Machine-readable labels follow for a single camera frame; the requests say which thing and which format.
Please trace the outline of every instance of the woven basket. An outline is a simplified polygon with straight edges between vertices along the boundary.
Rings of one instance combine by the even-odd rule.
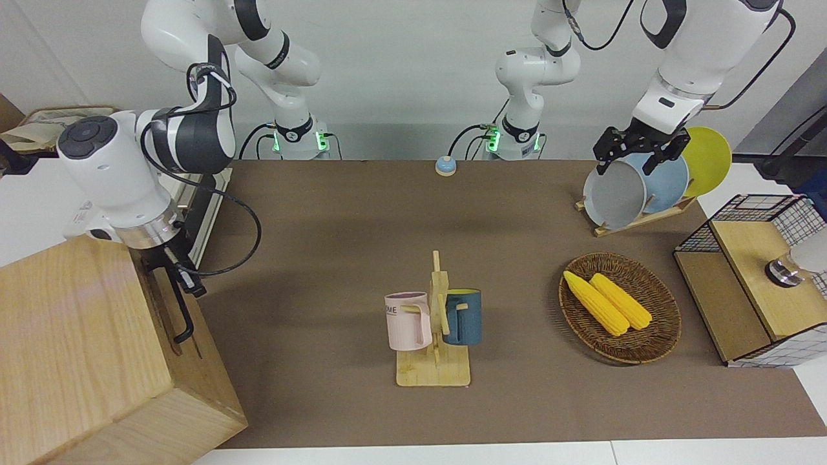
[[[637,365],[663,358],[675,348],[681,337],[681,313],[669,289],[646,267],[622,255],[600,252],[575,259],[566,270],[585,280],[603,273],[652,314],[647,328],[630,328],[616,338],[597,323],[561,278],[557,295],[563,315],[577,337],[595,352]]]

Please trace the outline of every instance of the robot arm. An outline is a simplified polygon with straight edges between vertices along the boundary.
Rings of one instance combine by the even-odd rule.
[[[568,4],[576,10],[580,0]],[[509,50],[497,62],[497,79],[509,91],[509,104],[489,150],[504,160],[522,160],[535,149],[545,102],[534,88],[569,83],[580,72],[562,0],[538,0],[531,29],[542,47]]]
[[[200,282],[204,273],[187,256],[191,241],[158,181],[158,170],[214,174],[232,160],[230,107],[236,94],[225,44],[241,44],[262,66],[289,69],[287,47],[280,42],[286,36],[270,31],[260,3],[149,0],[141,21],[144,42],[168,66],[186,73],[194,102],[140,115],[86,118],[69,126],[58,141],[68,172],[118,238],[139,250],[150,268],[165,267],[184,291],[196,296],[206,292]]]
[[[250,57],[243,46],[236,49],[235,59],[238,70],[272,102],[276,145],[286,160],[312,160],[327,150],[327,125],[312,115],[300,89],[319,80],[321,65],[313,52],[289,44],[286,59],[275,69]]]
[[[262,21],[268,33],[262,31],[260,39],[239,44],[236,66],[273,103],[281,155],[287,160],[311,160],[327,150],[322,144],[327,126],[310,113],[300,88],[318,82],[321,63],[312,51],[273,29],[266,15]]]
[[[684,126],[720,89],[777,15],[780,0],[662,0],[662,29],[646,35],[666,55],[632,111],[626,131],[609,127],[594,146],[603,174],[630,153],[649,153],[643,170],[675,160],[689,143]]]

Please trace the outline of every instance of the wooden mug holder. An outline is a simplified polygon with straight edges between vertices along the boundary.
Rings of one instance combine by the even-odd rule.
[[[399,386],[468,386],[471,362],[467,346],[442,341],[448,335],[445,302],[448,297],[448,272],[439,263],[439,251],[433,251],[430,285],[431,334],[433,342],[426,348],[396,353],[396,384]]]

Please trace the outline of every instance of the wooden box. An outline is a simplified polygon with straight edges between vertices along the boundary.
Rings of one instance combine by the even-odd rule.
[[[827,353],[827,282],[785,289],[764,266],[825,225],[806,199],[738,196],[675,251],[721,360],[793,367]]]
[[[78,237],[0,268],[0,463],[183,464],[246,420],[198,303]]]

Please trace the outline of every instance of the pink mug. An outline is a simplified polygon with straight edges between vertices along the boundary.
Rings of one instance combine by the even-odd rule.
[[[385,318],[388,320],[388,342],[395,351],[419,350],[433,342],[427,293],[386,295]]]

